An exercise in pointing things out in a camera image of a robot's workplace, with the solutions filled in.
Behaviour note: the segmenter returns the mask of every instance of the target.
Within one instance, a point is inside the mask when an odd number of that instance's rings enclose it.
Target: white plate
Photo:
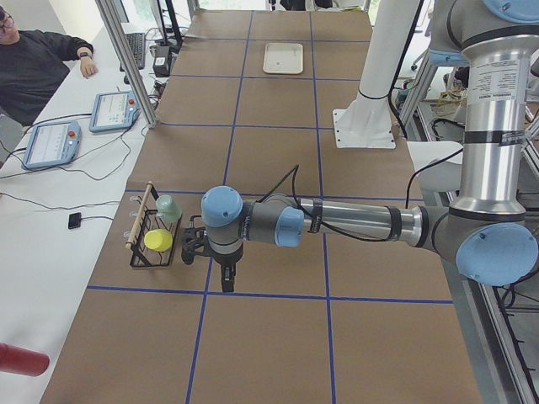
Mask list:
[[[303,72],[303,45],[284,42],[266,44],[263,70],[269,74]]]

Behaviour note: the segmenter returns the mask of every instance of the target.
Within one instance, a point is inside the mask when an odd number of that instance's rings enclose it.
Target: red cylinder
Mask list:
[[[0,343],[0,371],[2,372],[39,376],[47,370],[49,362],[49,357],[44,353]]]

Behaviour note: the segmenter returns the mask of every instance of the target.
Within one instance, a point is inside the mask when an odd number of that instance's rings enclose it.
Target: black shirt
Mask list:
[[[19,42],[0,45],[0,105],[22,125],[31,125],[69,73],[62,61],[93,47],[53,32],[19,31]]]

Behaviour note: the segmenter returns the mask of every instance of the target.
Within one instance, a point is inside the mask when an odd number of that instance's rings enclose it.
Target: white table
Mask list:
[[[130,25],[124,29],[125,32],[135,31]],[[123,82],[124,73],[119,70],[120,64],[106,30],[98,34],[93,45],[99,73],[84,79],[77,64],[38,121],[90,113],[97,93],[130,88]],[[146,68],[141,74],[148,92],[153,86],[153,78],[148,74],[151,71],[152,58],[147,55]],[[79,156],[121,133],[93,135],[88,131],[88,122],[88,118],[79,120],[83,130]],[[118,171],[103,181],[93,181],[82,173],[53,169],[0,179],[0,190],[48,206],[119,201],[141,150],[144,141],[141,132],[145,126],[141,115],[124,136],[131,154]],[[18,147],[25,147],[28,139],[29,136],[25,136]],[[127,148],[118,140],[66,167],[103,177],[126,153]],[[23,171],[20,161],[11,157],[0,170],[0,177]],[[80,228],[68,230],[69,214],[80,211],[83,217],[114,217],[117,207],[117,204],[111,204],[75,210],[46,210],[4,195],[0,197],[0,342],[44,352],[51,358],[49,369],[41,376],[0,372],[0,401],[3,404],[39,402],[109,230],[111,221],[106,219],[83,221]]]

